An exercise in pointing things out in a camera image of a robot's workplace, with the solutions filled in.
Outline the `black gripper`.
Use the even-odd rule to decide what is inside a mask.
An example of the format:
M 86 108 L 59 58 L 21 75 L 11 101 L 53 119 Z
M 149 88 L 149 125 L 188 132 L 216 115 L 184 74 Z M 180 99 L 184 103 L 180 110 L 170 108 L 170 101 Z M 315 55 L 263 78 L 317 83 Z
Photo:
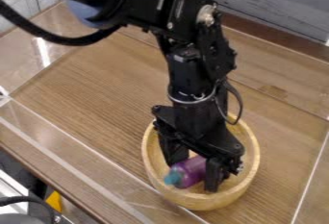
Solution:
M 218 186 L 240 173 L 245 146 L 229 131 L 217 103 L 154 106 L 154 128 L 161 151 L 169 166 L 189 158 L 189 150 L 206 159 L 205 191 L 217 192 Z

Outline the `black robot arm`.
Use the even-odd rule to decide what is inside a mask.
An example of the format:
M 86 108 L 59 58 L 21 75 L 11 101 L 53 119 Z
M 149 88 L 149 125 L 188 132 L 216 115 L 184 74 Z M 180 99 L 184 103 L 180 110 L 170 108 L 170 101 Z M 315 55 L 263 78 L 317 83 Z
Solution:
M 153 33 L 166 58 L 172 106 L 154 106 L 153 127 L 169 165 L 192 152 L 205 161 L 205 190 L 241 172 L 245 146 L 228 127 L 229 96 L 240 92 L 228 74 L 237 68 L 237 51 L 222 33 L 222 13 L 214 0 L 67 0 L 73 13 L 97 32 L 83 37 L 61 36 L 34 24 L 0 0 L 0 15 L 22 30 L 45 40 L 86 46 L 134 25 Z

